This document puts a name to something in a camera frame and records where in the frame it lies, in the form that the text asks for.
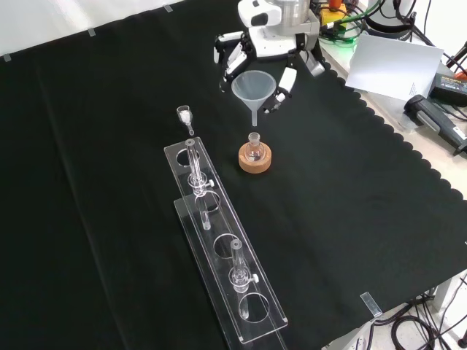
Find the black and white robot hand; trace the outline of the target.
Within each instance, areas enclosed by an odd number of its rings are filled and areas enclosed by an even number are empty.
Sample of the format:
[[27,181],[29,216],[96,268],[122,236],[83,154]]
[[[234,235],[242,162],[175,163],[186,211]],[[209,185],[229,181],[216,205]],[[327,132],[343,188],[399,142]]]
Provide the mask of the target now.
[[282,36],[273,33],[270,27],[255,26],[245,31],[218,35],[214,45],[214,62],[223,65],[220,89],[227,91],[233,80],[255,61],[287,61],[278,87],[263,104],[266,114],[275,112],[291,97],[298,74],[295,60],[302,52],[307,54],[307,61],[312,64],[313,76],[324,72],[324,58],[314,34]]

